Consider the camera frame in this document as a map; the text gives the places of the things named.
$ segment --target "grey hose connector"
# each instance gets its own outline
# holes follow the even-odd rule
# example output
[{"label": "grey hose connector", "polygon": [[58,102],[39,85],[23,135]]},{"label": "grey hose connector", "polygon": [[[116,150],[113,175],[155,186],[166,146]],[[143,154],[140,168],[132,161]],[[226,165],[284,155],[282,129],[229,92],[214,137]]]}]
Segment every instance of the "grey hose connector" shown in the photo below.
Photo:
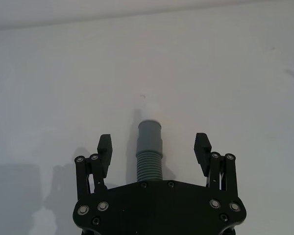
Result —
[{"label": "grey hose connector", "polygon": [[138,125],[138,130],[137,181],[162,180],[161,125],[157,121],[145,120]]}]

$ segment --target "screw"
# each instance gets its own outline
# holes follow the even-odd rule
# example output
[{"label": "screw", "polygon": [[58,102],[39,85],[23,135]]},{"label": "screw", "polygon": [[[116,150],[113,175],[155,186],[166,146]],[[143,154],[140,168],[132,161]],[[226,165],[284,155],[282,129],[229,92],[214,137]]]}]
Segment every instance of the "screw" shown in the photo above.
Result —
[{"label": "screw", "polygon": [[142,188],[147,188],[147,183],[146,183],[146,182],[142,182],[142,183],[141,183],[141,187],[142,187]]},{"label": "screw", "polygon": [[220,208],[220,202],[218,202],[217,200],[210,200],[209,204],[211,205],[212,208],[218,209]]},{"label": "screw", "polygon": [[168,186],[173,188],[174,187],[174,182],[172,182],[172,181],[168,182]]},{"label": "screw", "polygon": [[78,213],[79,215],[85,215],[85,214],[88,213],[88,211],[89,211],[89,207],[86,206],[86,205],[83,205],[83,206],[80,206],[80,207],[78,208],[77,213]]},{"label": "screw", "polygon": [[109,204],[107,202],[100,202],[97,206],[98,211],[105,211],[106,209],[108,209]]},{"label": "screw", "polygon": [[223,222],[227,222],[227,221],[229,221],[229,218],[227,217],[226,214],[221,214],[220,215],[220,220],[223,221]]},{"label": "screw", "polygon": [[230,203],[230,208],[235,212],[239,212],[241,210],[240,206],[234,202]]},{"label": "screw", "polygon": [[214,158],[218,158],[218,157],[219,157],[219,154],[217,154],[217,153],[213,153],[213,154],[212,154],[212,157],[214,157]]},{"label": "screw", "polygon": [[232,154],[227,154],[226,155],[226,158],[229,159],[229,160],[233,160],[234,159],[234,156]]},{"label": "screw", "polygon": [[99,217],[95,217],[93,219],[93,225],[98,225],[100,223],[100,218]]},{"label": "screw", "polygon": [[98,155],[93,155],[93,156],[91,157],[91,159],[92,159],[92,160],[97,160],[97,159],[98,159]]},{"label": "screw", "polygon": [[84,160],[83,157],[79,157],[78,159],[76,159],[76,161],[77,161],[78,163],[82,162],[83,160]]}]

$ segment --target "white surface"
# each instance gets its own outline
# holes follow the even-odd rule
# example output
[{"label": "white surface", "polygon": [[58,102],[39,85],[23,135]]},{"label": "white surface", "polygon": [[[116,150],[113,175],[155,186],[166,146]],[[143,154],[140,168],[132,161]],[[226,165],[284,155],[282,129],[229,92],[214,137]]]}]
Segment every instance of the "white surface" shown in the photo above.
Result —
[{"label": "white surface", "polygon": [[0,0],[0,29],[249,1],[253,0]]},{"label": "white surface", "polygon": [[205,184],[205,132],[237,156],[237,234],[294,234],[289,0],[0,31],[0,234],[80,234],[73,158],[100,134],[108,186],[134,182],[141,95],[161,109],[164,179]]}]

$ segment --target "white wall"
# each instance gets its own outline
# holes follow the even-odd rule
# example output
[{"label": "white wall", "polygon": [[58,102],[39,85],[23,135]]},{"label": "white wall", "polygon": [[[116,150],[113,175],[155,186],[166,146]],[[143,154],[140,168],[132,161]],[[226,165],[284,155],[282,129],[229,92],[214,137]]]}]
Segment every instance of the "white wall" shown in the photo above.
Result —
[{"label": "white wall", "polygon": [[141,95],[161,109],[165,179],[205,184],[192,148],[206,132],[237,155],[237,234],[294,234],[290,0],[1,31],[0,229],[79,234],[73,158],[100,134],[108,186],[134,182]]}]

